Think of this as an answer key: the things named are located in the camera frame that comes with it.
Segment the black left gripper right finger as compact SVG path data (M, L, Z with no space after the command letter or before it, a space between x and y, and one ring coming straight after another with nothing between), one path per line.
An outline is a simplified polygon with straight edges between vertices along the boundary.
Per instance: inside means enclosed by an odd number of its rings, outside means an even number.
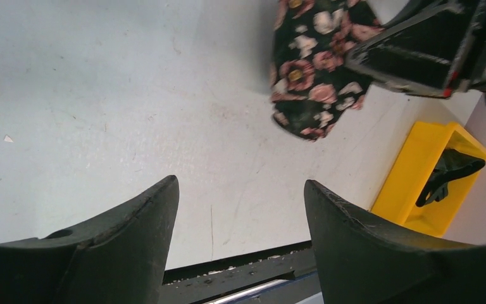
M412 231L315 180L304 204L325 303L486 303L486 244Z

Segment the floral rose pattern tie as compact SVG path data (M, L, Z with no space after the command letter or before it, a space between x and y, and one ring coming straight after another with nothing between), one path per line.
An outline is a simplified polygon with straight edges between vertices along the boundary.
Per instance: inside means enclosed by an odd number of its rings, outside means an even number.
M347 68L348 52L383 31L366 1L278 2L270 67L273 120L308 141L360 110L373 82Z

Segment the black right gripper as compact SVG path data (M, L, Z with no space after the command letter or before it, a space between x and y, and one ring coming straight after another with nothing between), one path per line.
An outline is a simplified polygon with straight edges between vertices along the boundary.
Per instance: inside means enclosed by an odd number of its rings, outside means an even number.
M448 98L472 47L477 12L477 1L408 1L382 32L348 52L347 67L394 91ZM466 67L468 88L486 104L486 18Z

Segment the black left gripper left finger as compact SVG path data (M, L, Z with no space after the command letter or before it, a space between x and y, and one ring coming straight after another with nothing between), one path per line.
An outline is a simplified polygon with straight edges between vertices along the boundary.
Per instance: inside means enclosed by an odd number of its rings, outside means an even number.
M179 202L169 175L49 236L0 244L0 303L157 303Z

